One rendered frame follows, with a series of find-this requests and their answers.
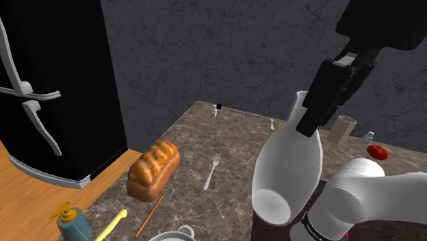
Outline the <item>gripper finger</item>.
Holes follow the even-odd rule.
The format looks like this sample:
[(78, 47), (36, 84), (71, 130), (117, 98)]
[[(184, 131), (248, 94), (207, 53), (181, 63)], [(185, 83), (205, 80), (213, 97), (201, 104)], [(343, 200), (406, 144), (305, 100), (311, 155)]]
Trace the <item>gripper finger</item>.
[(372, 69), (376, 66), (375, 58), (381, 51), (380, 47), (361, 47), (355, 44), (347, 44), (335, 60), (340, 60), (347, 53), (354, 53), (357, 55), (352, 63), (356, 68), (356, 73), (352, 76), (350, 82), (346, 85), (344, 94), (340, 96), (337, 105), (329, 111), (328, 119), (330, 119), (336, 110), (342, 106), (352, 95), (361, 87), (362, 83), (366, 80), (367, 76), (371, 73)]
[(332, 59), (321, 63), (302, 106), (307, 109), (296, 130), (310, 138), (352, 95), (355, 67)]

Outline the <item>beige cup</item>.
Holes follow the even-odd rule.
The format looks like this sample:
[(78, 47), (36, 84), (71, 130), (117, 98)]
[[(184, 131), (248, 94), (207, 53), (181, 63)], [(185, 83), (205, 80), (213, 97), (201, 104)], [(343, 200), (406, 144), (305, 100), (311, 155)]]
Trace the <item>beige cup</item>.
[(349, 116), (339, 115), (330, 130), (327, 140), (336, 145), (342, 145), (354, 129), (356, 121)]

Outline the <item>red tomato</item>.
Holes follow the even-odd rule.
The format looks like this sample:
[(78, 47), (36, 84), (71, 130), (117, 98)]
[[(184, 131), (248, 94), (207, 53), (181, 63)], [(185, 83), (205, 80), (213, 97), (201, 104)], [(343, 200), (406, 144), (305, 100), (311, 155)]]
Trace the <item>red tomato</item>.
[(388, 158), (388, 152), (386, 149), (379, 145), (370, 145), (367, 147), (368, 154), (376, 160), (385, 160)]

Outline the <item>long thin grey knife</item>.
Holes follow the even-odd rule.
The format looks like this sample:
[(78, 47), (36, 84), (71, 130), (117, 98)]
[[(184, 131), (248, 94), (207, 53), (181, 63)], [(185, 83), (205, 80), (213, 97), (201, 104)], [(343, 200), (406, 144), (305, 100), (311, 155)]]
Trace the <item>long thin grey knife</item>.
[(229, 111), (236, 112), (236, 113), (243, 114), (243, 115), (247, 115), (247, 116), (256, 117), (256, 118), (261, 118), (261, 116), (258, 115), (258, 114), (254, 114), (254, 113), (250, 113), (250, 112), (245, 112), (245, 111), (242, 111), (242, 110), (236, 110), (236, 109), (233, 109), (233, 108), (229, 108)]

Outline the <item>silver fork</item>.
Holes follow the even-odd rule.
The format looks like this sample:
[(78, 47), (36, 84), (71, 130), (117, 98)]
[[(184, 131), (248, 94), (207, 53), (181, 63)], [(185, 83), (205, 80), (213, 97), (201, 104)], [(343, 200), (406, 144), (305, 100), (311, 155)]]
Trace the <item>silver fork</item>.
[(213, 174), (213, 171), (214, 171), (215, 167), (219, 164), (220, 158), (221, 158), (221, 154), (219, 154), (219, 153), (215, 154), (215, 157), (214, 157), (213, 163), (212, 163), (212, 168), (211, 168), (210, 173), (209, 173), (209, 175), (207, 177), (207, 180), (206, 180), (206, 182), (205, 182), (205, 184), (203, 186), (203, 190), (204, 191), (206, 191), (208, 189), (208, 187), (209, 187), (209, 184), (210, 184), (210, 181), (211, 181), (211, 176)]

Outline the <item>brown bread loaf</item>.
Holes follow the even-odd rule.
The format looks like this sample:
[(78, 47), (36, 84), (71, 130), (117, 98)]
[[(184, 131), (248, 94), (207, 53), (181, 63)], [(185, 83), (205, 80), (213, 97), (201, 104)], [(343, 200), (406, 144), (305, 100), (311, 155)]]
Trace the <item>brown bread loaf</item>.
[(156, 141), (129, 169), (127, 194), (143, 202), (154, 201), (179, 164), (178, 148), (169, 141)]

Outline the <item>orange pencil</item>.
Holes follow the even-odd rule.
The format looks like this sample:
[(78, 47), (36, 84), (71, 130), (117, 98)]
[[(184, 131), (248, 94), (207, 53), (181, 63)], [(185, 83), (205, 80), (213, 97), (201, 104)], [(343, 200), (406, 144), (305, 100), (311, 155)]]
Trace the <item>orange pencil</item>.
[(159, 203), (161, 202), (161, 200), (164, 197), (164, 192), (161, 194), (161, 196), (158, 198), (158, 200), (156, 201), (156, 203), (154, 204), (153, 208), (151, 209), (151, 211), (149, 212), (149, 214), (147, 215), (147, 217), (145, 218), (144, 222), (142, 223), (142, 225), (140, 226), (140, 228), (138, 229), (138, 231), (136, 232), (136, 234), (134, 235), (134, 238), (138, 238), (138, 236), (140, 235), (141, 231), (143, 230), (144, 226), (147, 224), (148, 220), (150, 219), (150, 217), (153, 215), (153, 213), (155, 212), (157, 206), (159, 205)]

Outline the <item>blue soap bottle yellow pump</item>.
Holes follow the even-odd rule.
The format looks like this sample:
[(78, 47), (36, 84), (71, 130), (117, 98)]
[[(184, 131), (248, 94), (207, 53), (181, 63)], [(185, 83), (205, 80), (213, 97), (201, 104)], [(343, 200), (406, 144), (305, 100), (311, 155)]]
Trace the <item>blue soap bottle yellow pump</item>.
[(56, 225), (64, 241), (92, 241), (92, 228), (83, 211), (69, 205), (70, 201), (65, 202), (49, 218), (57, 217)]

